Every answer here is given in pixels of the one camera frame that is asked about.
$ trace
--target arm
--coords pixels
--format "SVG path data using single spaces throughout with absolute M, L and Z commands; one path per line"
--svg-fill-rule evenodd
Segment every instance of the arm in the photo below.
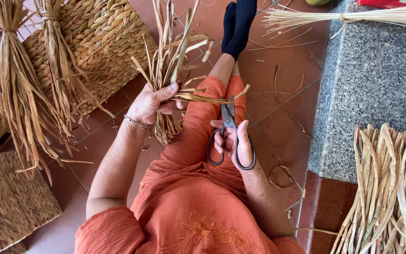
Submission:
M 178 91 L 176 83 L 152 92 L 146 84 L 129 107 L 127 116 L 139 123 L 153 124 L 156 111 L 173 113 L 174 101 L 161 104 Z M 95 175 L 87 198 L 86 218 L 114 206 L 126 206 L 126 198 L 133 182 L 137 160 L 148 129 L 123 120 L 114 143 L 110 146 Z
M 238 127 L 238 156 L 240 163 L 247 167 L 253 161 L 253 152 L 247 134 L 247 125 L 249 121 L 244 120 Z M 214 127 L 221 127 L 221 121 L 211 121 Z M 233 128 L 226 129 L 227 136 L 222 138 L 219 132 L 216 133 L 214 146 L 222 152 L 222 144 L 225 143 L 225 149 L 230 156 L 233 164 L 241 172 L 244 180 L 245 191 L 249 198 L 250 211 L 261 230 L 270 238 L 290 237 L 296 240 L 294 231 L 287 218 L 287 215 L 281 206 L 279 197 L 273 192 L 269 181 L 264 174 L 258 162 L 251 170 L 242 170 L 237 167 L 234 159 L 234 139 L 235 131 Z

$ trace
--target green fruit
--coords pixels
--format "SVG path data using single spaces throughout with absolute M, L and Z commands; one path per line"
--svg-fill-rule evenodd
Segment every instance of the green fruit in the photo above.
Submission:
M 312 6 L 321 6 L 330 2 L 331 0 L 305 0 L 305 1 Z

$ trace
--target speckled stone surface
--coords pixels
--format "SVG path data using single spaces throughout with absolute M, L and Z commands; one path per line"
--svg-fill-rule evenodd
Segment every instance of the speckled stone surface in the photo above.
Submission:
M 334 12 L 369 10 L 343 0 Z M 333 21 L 330 35 L 342 22 Z M 406 27 L 354 22 L 328 43 L 308 169 L 356 181 L 356 123 L 406 131 Z

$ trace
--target foot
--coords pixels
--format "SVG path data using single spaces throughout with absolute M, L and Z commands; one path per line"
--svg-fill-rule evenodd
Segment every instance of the foot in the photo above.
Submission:
M 222 52 L 230 43 L 234 35 L 234 26 L 236 25 L 236 3 L 231 2 L 225 9 L 225 16 L 223 17 L 223 40 Z
M 237 61 L 249 41 L 249 31 L 256 15 L 257 0 L 237 0 L 234 35 L 222 53 L 228 53 Z

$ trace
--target scissors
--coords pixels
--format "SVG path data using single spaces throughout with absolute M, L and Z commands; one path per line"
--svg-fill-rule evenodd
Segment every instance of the scissors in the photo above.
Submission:
M 216 135 L 216 132 L 220 131 L 220 135 L 223 137 L 223 132 L 225 131 L 225 128 L 233 127 L 234 130 L 236 130 L 236 144 L 235 144 L 235 148 L 234 148 L 234 157 L 236 160 L 236 164 L 239 168 L 241 168 L 243 170 L 251 170 L 256 164 L 255 147 L 253 146 L 252 139 L 250 138 L 250 135 L 249 135 L 249 140 L 250 140 L 250 144 L 252 145 L 252 151 L 253 151 L 253 162 L 248 167 L 242 166 L 242 164 L 239 161 L 239 157 L 237 155 L 237 145 L 239 144 L 239 138 L 237 137 L 237 126 L 236 126 L 236 123 L 234 122 L 234 97 L 233 97 L 233 95 L 230 98 L 230 102 L 232 102 L 232 103 L 221 105 L 223 125 L 222 125 L 222 128 L 215 130 L 209 138 L 209 142 L 207 143 L 207 151 L 206 151 L 207 158 L 213 165 L 222 164 L 223 159 L 225 158 L 225 147 L 224 147 L 225 144 L 222 145 L 222 149 L 223 149 L 222 158 L 220 159 L 219 162 L 214 162 L 214 161 L 212 161 L 211 155 L 209 154 L 209 149 L 211 147 L 211 141 L 214 139 L 214 135 Z

